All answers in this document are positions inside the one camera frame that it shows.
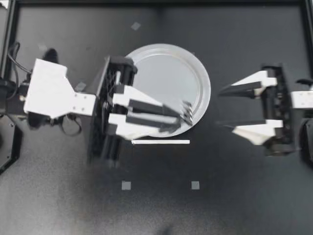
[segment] black table surface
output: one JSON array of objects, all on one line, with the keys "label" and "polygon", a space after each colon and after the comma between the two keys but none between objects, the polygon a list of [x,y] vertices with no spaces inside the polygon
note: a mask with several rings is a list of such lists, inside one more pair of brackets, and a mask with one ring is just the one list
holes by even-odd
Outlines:
[{"label": "black table surface", "polygon": [[[301,88],[295,80],[310,77],[297,6],[24,7],[17,39],[27,68],[47,48],[57,49],[73,86],[88,84],[107,54],[174,44],[202,61],[212,94],[202,120],[179,136],[190,145],[125,142],[118,169],[86,165],[83,135],[30,131],[19,122],[21,157],[0,176],[1,235],[313,234],[313,169],[298,153],[266,157],[216,124],[260,119],[258,101],[217,93],[261,63],[286,63],[293,90]],[[132,189],[121,190],[122,181]],[[200,190],[191,190],[191,181]]]}]

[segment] paper plate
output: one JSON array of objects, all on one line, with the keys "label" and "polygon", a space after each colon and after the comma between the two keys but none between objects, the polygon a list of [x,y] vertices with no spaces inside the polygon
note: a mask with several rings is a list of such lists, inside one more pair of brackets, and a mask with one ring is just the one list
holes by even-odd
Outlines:
[{"label": "paper plate", "polygon": [[[169,44],[153,44],[131,52],[138,68],[133,86],[156,100],[180,111],[182,101],[192,103],[193,126],[203,117],[211,96],[209,75],[189,51]],[[193,126],[183,124],[173,133],[158,133],[153,137],[179,135]]]}]

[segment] white tape strip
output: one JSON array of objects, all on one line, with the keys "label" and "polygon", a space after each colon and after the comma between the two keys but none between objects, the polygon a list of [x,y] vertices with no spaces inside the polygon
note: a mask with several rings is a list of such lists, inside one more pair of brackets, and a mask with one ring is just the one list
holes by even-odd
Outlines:
[{"label": "white tape strip", "polygon": [[135,140],[132,144],[190,144],[190,140]]}]

